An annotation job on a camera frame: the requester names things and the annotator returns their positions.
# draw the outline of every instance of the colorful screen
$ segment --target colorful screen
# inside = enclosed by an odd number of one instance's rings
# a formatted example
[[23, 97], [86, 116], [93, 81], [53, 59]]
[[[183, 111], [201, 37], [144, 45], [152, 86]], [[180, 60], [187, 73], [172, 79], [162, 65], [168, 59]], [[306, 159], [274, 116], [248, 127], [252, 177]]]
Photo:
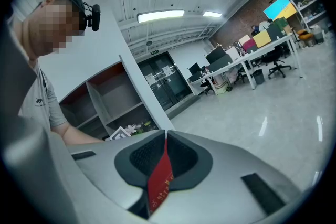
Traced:
[[288, 18], [297, 11], [289, 0], [276, 0], [272, 5], [264, 10], [269, 19]]

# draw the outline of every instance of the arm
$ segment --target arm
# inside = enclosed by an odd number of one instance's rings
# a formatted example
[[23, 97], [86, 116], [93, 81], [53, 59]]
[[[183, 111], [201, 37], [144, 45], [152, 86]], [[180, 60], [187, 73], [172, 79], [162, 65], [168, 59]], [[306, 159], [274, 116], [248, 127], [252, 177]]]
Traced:
[[55, 133], [58, 133], [62, 137], [64, 143], [66, 143], [67, 145], [104, 142], [103, 140], [94, 138], [90, 135], [81, 132], [80, 130], [71, 126], [68, 122], [52, 127], [51, 130]]

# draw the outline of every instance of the vr headset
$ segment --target vr headset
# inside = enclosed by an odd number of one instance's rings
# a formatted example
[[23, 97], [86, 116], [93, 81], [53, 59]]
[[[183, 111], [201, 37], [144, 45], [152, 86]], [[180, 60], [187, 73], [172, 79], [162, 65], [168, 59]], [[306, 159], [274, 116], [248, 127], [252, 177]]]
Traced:
[[[71, 0], [79, 8], [79, 13], [82, 16], [83, 22], [81, 23], [82, 30], [85, 30], [86, 26], [92, 27], [93, 31], [98, 31], [100, 21], [100, 6], [95, 4], [93, 6], [88, 5], [82, 0]], [[86, 15], [85, 11], [88, 10], [91, 14]]]

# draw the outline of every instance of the red tag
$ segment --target red tag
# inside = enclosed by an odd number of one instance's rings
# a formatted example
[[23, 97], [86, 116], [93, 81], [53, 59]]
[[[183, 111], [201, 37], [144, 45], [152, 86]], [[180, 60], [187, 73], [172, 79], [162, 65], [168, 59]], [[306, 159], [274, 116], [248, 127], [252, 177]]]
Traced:
[[164, 144], [164, 153], [148, 180], [148, 197], [150, 213], [153, 213], [169, 194], [169, 184], [173, 181], [172, 166], [167, 154], [167, 140]]

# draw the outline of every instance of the yellow panel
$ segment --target yellow panel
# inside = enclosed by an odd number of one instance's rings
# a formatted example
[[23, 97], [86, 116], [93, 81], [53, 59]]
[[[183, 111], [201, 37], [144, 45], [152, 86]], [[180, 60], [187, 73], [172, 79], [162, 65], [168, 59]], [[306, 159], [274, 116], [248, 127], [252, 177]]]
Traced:
[[261, 31], [258, 35], [254, 36], [253, 39], [256, 42], [258, 48], [271, 42], [271, 38], [269, 37], [266, 30]]
[[295, 7], [293, 6], [292, 3], [289, 2], [287, 6], [279, 13], [279, 15], [274, 20], [282, 17], [287, 19], [288, 17], [292, 16], [295, 13], [296, 13]]

